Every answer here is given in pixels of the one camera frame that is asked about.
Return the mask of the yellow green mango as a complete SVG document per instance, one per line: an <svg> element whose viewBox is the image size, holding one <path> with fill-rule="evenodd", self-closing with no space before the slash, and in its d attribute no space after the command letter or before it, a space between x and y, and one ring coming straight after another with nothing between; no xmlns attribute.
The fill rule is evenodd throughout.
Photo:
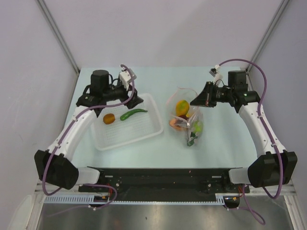
<svg viewBox="0 0 307 230"><path fill-rule="evenodd" d="M189 103L186 100L180 100L175 107L176 116L186 115L189 112Z"/></svg>

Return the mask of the green lime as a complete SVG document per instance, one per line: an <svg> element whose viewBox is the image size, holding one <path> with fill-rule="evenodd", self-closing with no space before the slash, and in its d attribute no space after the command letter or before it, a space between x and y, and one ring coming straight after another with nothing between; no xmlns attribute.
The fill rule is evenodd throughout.
<svg viewBox="0 0 307 230"><path fill-rule="evenodd" d="M203 122L198 120L192 124L193 133L202 133L203 132Z"/></svg>

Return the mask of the clear zip top bag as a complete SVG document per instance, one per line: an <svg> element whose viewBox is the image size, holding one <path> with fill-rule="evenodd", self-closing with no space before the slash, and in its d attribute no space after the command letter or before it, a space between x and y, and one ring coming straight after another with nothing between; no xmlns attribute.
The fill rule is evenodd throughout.
<svg viewBox="0 0 307 230"><path fill-rule="evenodd" d="M178 87L166 102L168 124L188 147L195 146L203 133L203 114L190 103L198 96L191 88Z"/></svg>

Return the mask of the papaya slice with red flesh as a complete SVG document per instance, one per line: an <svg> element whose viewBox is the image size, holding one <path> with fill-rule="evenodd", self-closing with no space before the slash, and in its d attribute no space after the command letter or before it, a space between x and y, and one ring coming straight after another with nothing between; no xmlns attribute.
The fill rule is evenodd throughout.
<svg viewBox="0 0 307 230"><path fill-rule="evenodd" d="M189 118L186 115L182 115L177 118L171 119L169 121L169 125L177 131L186 131L190 127L188 119Z"/></svg>

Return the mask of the dark green cucumber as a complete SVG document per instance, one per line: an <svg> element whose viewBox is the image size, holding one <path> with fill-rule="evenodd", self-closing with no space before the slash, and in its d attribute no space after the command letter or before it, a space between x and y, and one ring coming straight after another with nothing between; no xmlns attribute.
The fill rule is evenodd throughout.
<svg viewBox="0 0 307 230"><path fill-rule="evenodd" d="M195 143L197 143L197 140L198 140L198 136L196 136L195 133L191 133L187 141L187 146L189 147L193 146Z"/></svg>

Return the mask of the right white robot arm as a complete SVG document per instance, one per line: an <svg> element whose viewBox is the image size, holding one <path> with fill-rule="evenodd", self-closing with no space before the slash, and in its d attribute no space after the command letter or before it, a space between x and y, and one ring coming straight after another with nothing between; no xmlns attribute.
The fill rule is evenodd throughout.
<svg viewBox="0 0 307 230"><path fill-rule="evenodd" d="M255 188L288 184L297 164L297 155L287 151L270 126L260 97L256 91L248 90L246 73L243 70L228 72L228 84L219 86L222 75L212 68L213 81L205 84L202 92L190 105L215 107L217 103L228 103L246 124L254 142L257 159L247 168L233 168L229 176L221 180L226 192L233 192L239 184Z"/></svg>

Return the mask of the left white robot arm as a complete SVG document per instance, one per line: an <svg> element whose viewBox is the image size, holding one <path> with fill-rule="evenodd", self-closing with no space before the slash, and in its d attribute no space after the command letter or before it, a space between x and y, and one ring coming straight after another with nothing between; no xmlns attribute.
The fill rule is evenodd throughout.
<svg viewBox="0 0 307 230"><path fill-rule="evenodd" d="M135 73L125 65L121 65L121 68L116 85L107 70L93 71L91 82L78 98L69 123L47 150L38 150L35 153L36 169L46 195L50 194L46 189L47 184L67 190L75 185L86 184L97 192L105 188L106 180L100 176L98 169L77 168L72 159L83 135L104 108L124 105L132 109L143 102L135 88Z"/></svg>

